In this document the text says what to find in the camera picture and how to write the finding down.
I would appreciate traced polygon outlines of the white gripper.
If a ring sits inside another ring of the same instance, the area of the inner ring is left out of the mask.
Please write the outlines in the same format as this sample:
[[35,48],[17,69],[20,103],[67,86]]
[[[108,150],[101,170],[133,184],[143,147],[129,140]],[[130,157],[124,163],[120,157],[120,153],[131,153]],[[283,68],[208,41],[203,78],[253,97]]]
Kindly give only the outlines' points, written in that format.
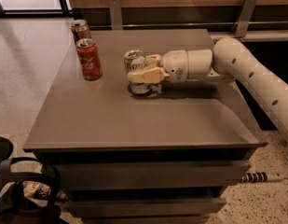
[[171,83],[186,82],[188,75],[188,55],[185,50],[169,51],[163,56],[159,54],[145,57],[145,68],[129,72],[127,78],[132,83],[154,84],[166,79]]

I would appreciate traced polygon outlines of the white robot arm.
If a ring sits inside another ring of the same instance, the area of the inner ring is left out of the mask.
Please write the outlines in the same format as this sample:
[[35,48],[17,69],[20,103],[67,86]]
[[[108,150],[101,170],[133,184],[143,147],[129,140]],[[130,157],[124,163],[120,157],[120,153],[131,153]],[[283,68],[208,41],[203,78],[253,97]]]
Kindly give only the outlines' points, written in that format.
[[124,64],[135,94],[145,94],[163,81],[218,84],[236,79],[288,142],[288,84],[235,38],[222,38],[212,49],[172,50],[163,55],[130,50],[124,55]]

